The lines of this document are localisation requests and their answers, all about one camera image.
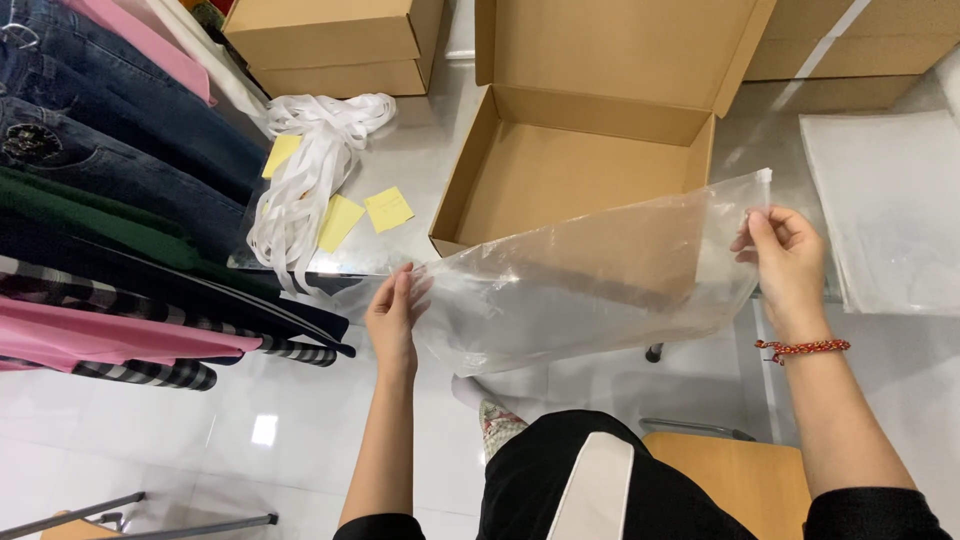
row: person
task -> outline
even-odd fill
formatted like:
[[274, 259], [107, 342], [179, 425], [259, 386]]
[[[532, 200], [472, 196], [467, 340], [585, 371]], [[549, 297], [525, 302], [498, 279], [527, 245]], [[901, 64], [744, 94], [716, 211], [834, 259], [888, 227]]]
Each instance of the person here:
[[[756, 245], [756, 250], [744, 250]], [[832, 340], [822, 301], [824, 242], [796, 211], [749, 213], [731, 246], [759, 266], [766, 315], [784, 344]], [[413, 512], [411, 329], [426, 309], [408, 264], [366, 315], [376, 388], [335, 540], [423, 538]], [[867, 405], [843, 353], [784, 357], [813, 500], [807, 539], [945, 539]], [[487, 456], [481, 539], [754, 538], [608, 414], [567, 410], [529, 426], [473, 379], [454, 395], [479, 411]]]

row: white ribbon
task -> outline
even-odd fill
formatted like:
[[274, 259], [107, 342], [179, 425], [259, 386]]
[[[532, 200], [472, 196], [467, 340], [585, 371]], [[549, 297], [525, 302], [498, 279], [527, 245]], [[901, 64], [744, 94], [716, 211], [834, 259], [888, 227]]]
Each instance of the white ribbon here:
[[330, 196], [343, 185], [358, 161], [367, 135], [396, 114], [386, 94], [363, 94], [346, 101], [326, 96], [282, 96], [268, 105], [270, 131], [303, 135], [300, 146], [274, 172], [270, 188], [256, 203], [247, 244], [256, 259], [276, 272], [283, 289], [297, 290], [287, 273], [315, 298], [329, 301], [321, 289], [306, 284], [306, 270], [317, 251], [317, 237]]

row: dark green garment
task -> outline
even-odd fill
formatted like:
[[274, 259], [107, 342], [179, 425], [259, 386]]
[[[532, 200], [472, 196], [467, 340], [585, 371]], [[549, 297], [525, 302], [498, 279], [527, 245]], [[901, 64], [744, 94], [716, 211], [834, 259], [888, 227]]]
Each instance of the dark green garment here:
[[275, 300], [280, 294], [276, 287], [201, 258], [180, 225], [68, 185], [0, 167], [0, 211], [42, 221], [72, 236], [264, 300]]

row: white sock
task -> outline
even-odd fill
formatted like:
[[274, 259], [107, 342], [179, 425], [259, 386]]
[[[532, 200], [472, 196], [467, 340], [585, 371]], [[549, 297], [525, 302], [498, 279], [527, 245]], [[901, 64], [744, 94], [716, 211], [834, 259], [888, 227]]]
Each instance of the white sock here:
[[480, 402], [483, 400], [498, 403], [497, 399], [481, 386], [474, 377], [457, 377], [454, 375], [453, 379], [450, 380], [450, 392], [460, 403], [473, 410], [479, 410]]

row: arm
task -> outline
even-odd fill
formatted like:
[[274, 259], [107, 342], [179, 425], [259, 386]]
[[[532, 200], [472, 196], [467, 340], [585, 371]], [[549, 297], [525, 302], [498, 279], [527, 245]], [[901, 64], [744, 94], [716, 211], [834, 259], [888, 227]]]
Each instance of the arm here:
[[375, 514], [413, 515], [417, 350], [411, 330], [429, 303], [413, 307], [428, 287], [411, 294], [412, 268], [407, 263], [385, 281], [364, 316], [377, 358], [376, 386], [338, 527]]
[[[823, 306], [824, 241], [799, 213], [773, 207], [769, 217], [752, 212], [764, 307], [780, 342], [787, 345], [834, 339]], [[842, 353], [784, 358], [794, 416], [800, 430], [810, 496], [844, 487], [917, 489], [877, 423]]]

